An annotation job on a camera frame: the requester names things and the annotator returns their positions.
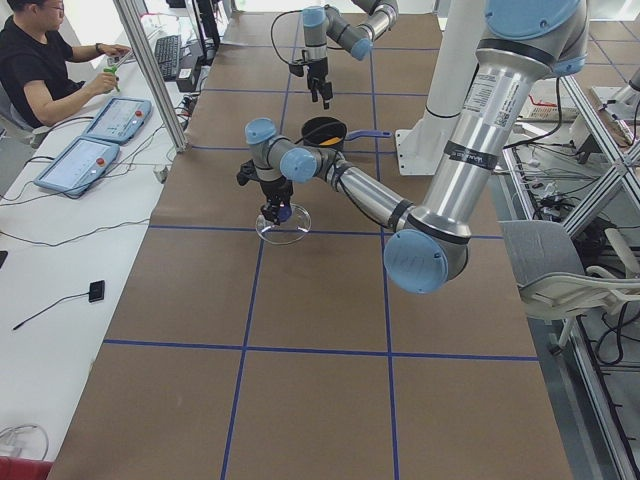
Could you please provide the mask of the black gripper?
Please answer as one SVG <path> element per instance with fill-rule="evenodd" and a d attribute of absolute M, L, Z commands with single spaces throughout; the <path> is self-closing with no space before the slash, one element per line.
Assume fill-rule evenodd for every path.
<path fill-rule="evenodd" d="M 272 224 L 278 220 L 288 220 L 291 217 L 290 199 L 293 196 L 293 184 L 286 177 L 279 177 L 272 181 L 260 181 L 266 203 L 261 207 L 264 219 Z"/>
<path fill-rule="evenodd" d="M 308 61 L 307 66 L 307 87 L 311 93 L 312 102 L 318 102 L 318 92 L 322 97 L 324 109 L 330 108 L 330 102 L 333 99 L 332 83 L 327 80 L 329 72 L 328 59 L 322 58 L 318 60 Z"/>

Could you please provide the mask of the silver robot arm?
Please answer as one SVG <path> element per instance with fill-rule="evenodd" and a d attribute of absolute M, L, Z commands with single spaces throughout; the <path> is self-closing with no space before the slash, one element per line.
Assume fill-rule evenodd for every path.
<path fill-rule="evenodd" d="M 396 1 L 353 1 L 353 4 L 368 15 L 363 23 L 356 26 L 331 5 L 310 6 L 301 11 L 304 48 L 302 58 L 290 66 L 290 72 L 298 77 L 306 76 L 312 101 L 322 99 L 325 110 L 333 98 L 332 83 L 327 79 L 327 40 L 333 40 L 342 50 L 361 61 L 371 52 L 375 40 L 390 30 L 398 18 Z"/>
<path fill-rule="evenodd" d="M 476 70 L 441 157 L 421 159 L 426 195 L 413 203 L 349 162 L 335 147 L 300 145 L 279 134 L 272 120 L 245 127 L 251 157 L 240 185 L 256 182 L 265 197 L 259 233 L 288 221 L 295 184 L 321 179 L 363 215 L 391 231 L 384 266 L 400 288 L 417 294 L 440 289 L 466 267 L 469 220 L 506 146 L 534 84 L 579 72 L 587 53 L 585 1 L 489 1 L 476 44 Z"/>

